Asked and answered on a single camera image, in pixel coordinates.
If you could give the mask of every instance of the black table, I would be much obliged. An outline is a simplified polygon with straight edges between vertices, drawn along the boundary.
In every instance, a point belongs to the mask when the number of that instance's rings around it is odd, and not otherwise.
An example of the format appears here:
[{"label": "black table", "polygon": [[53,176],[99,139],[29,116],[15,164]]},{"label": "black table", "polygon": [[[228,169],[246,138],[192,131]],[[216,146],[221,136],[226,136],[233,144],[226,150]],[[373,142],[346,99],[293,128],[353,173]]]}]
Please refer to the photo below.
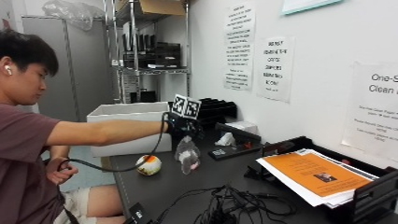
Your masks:
[{"label": "black table", "polygon": [[[311,207],[302,198],[286,187],[276,186],[265,181],[253,180],[244,177],[248,170],[248,164],[258,158],[257,153],[241,155],[224,161],[214,161],[208,151],[213,149],[213,144],[218,140],[216,134],[206,134],[205,140],[197,141],[197,147],[201,152],[200,167],[189,175],[181,171],[181,164],[174,160],[174,150],[170,152],[156,153],[161,159],[161,171],[152,175],[144,176],[138,172],[129,171],[114,173],[116,184],[121,193],[124,203],[124,213],[130,217],[128,209],[136,203],[140,203],[154,220],[161,212],[172,205],[173,201],[184,192],[192,189],[209,189],[221,187],[230,183],[232,187],[250,193],[272,193],[285,198],[289,198],[298,210],[297,213],[288,217],[276,217],[286,223],[309,224],[309,223],[334,223],[329,218],[329,208]],[[125,155],[110,157],[113,169],[124,169],[136,164],[140,156]],[[197,196],[190,196],[178,201],[172,207],[162,223],[188,224],[194,223],[194,220],[209,206],[212,195],[204,193]],[[278,212],[288,211],[288,208],[280,203],[265,201],[268,207],[277,209]],[[252,219],[256,224],[261,223],[258,212],[252,213]],[[280,223],[266,218],[262,213],[264,223]],[[253,223],[249,216],[242,214],[240,223]],[[385,217],[377,223],[395,224],[398,223],[398,215],[393,214]]]}]

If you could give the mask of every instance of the white paper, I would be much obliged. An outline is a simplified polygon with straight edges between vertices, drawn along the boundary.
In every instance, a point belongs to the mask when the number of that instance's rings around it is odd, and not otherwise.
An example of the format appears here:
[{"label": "white paper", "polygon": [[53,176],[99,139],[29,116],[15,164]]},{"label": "white paper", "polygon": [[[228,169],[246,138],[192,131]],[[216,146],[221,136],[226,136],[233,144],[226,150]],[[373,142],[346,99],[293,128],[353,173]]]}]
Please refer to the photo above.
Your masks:
[{"label": "white paper", "polygon": [[238,91],[248,91],[252,88],[252,70],[250,68],[230,67],[224,75],[224,87]]},{"label": "white paper", "polygon": [[[342,168],[345,168],[354,174],[363,176],[370,181],[378,178],[377,176],[361,171],[359,169],[349,166],[347,164],[326,157],[323,154],[318,153],[313,149],[303,148],[293,153],[297,153],[298,155],[314,154],[321,158],[334,162],[337,165],[339,165]],[[333,195],[329,195],[326,197],[319,197],[310,190],[302,187],[297,182],[294,182],[288,176],[285,176],[262,158],[257,159],[256,161],[265,167],[265,169],[274,175],[274,177],[280,179],[280,181],[302,197],[302,199],[306,200],[306,202],[311,206],[325,204],[329,208],[335,208],[338,205],[351,201],[354,189],[334,193]]]},{"label": "white paper", "polygon": [[225,44],[248,44],[254,42],[256,8],[253,2],[229,7],[225,17]]},{"label": "white paper", "polygon": [[226,65],[253,67],[253,44],[237,44],[225,46]]},{"label": "white paper", "polygon": [[354,65],[342,144],[398,160],[398,63]]},{"label": "white paper", "polygon": [[262,43],[258,71],[260,96],[289,102],[294,60],[294,38],[274,37]]}]

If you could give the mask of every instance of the notice on wall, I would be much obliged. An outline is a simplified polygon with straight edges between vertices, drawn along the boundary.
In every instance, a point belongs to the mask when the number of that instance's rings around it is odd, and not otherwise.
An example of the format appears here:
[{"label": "notice on wall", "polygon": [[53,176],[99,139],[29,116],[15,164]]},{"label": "notice on wall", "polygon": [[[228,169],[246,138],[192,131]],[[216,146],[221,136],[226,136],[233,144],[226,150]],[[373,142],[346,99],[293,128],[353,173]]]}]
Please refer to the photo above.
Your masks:
[{"label": "notice on wall", "polygon": [[294,59],[294,38],[274,37],[262,43],[258,95],[289,102]]},{"label": "notice on wall", "polygon": [[253,2],[238,4],[228,9],[225,19],[225,44],[254,42],[256,8]]},{"label": "notice on wall", "polygon": [[398,63],[354,65],[342,144],[398,161]]},{"label": "notice on wall", "polygon": [[253,80],[256,8],[246,2],[228,8],[225,19],[224,87],[248,91]]},{"label": "notice on wall", "polygon": [[252,70],[228,68],[224,76],[224,87],[237,91],[246,91],[252,88]]},{"label": "notice on wall", "polygon": [[254,48],[252,44],[228,45],[225,48],[228,66],[253,66]]}]

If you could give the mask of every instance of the plastic bag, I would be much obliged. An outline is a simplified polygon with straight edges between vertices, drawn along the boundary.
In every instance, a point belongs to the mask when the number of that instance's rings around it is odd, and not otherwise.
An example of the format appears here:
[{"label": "plastic bag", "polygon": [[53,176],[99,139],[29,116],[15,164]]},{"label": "plastic bag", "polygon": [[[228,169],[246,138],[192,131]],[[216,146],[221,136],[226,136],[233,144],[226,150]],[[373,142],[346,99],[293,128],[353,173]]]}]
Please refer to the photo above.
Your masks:
[{"label": "plastic bag", "polygon": [[88,31],[92,28],[95,18],[104,17],[104,11],[85,3],[69,3],[63,0],[51,0],[44,6],[47,16],[55,16],[67,20],[68,23]]},{"label": "plastic bag", "polygon": [[185,136],[177,145],[176,161],[181,162],[181,170],[185,175],[200,166],[200,150],[189,136]]}]

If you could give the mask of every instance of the gray floor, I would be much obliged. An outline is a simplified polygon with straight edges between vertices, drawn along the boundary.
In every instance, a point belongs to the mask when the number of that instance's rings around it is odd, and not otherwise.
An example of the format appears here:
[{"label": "gray floor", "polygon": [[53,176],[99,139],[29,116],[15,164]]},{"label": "gray floor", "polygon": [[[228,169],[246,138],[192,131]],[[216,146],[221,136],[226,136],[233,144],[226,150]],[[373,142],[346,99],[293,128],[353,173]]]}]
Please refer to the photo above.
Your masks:
[{"label": "gray floor", "polygon": [[[100,158],[93,158],[91,155],[89,147],[72,147],[69,152],[72,159],[79,159],[101,166]],[[77,162],[72,162],[79,168],[79,174],[76,174],[67,182],[60,186],[61,191],[68,191],[77,188],[87,188],[99,185],[114,184],[114,178],[112,173],[105,173],[96,170]]]}]

